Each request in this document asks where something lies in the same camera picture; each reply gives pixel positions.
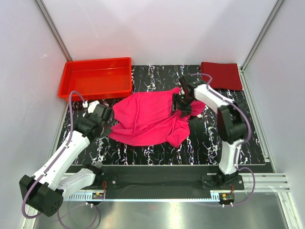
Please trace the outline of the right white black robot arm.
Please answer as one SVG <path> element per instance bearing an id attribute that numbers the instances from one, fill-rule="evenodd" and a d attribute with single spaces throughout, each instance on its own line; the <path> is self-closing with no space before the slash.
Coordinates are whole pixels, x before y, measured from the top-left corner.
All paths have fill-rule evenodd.
<path id="1" fill-rule="evenodd" d="M 210 86 L 212 77 L 205 82 L 201 76 L 201 73 L 196 73 L 179 78 L 180 89 L 172 96 L 171 113 L 189 116 L 194 101 L 206 104 L 216 113 L 218 135 L 222 140 L 219 171 L 202 183 L 209 188 L 227 189 L 237 180 L 240 171 L 238 157 L 242 144 L 251 137 L 251 126 L 244 114 L 245 104 L 221 95 Z"/>

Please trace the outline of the bright pink t-shirt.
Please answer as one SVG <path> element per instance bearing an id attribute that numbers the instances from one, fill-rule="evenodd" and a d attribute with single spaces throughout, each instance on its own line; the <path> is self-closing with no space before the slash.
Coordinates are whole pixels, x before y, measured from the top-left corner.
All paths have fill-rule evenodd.
<path id="1" fill-rule="evenodd" d="M 161 92 L 137 92 L 113 106 L 114 119 L 109 137 L 131 146 L 152 146 L 168 142 L 174 147 L 189 136 L 189 118 L 199 115 L 205 104 L 194 101 L 192 112 L 181 117 L 181 111 L 172 111 L 172 95 L 179 88 Z"/>

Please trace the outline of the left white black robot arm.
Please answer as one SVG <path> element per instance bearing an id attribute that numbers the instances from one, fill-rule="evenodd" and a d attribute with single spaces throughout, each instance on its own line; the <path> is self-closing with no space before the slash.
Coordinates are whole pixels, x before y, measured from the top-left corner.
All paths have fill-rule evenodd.
<path id="1" fill-rule="evenodd" d="M 63 176 L 72 162 L 91 142 L 110 134 L 113 116 L 112 108 L 97 101 L 92 102 L 88 113 L 75 121 L 67 138 L 52 157 L 34 175 L 31 177 L 24 175 L 20 179 L 24 217 L 30 218 L 25 212 L 26 205 L 50 217 L 59 210 L 67 197 L 84 187 L 97 189 L 104 184 L 100 164 L 87 164 L 77 173 L 67 178 Z"/>

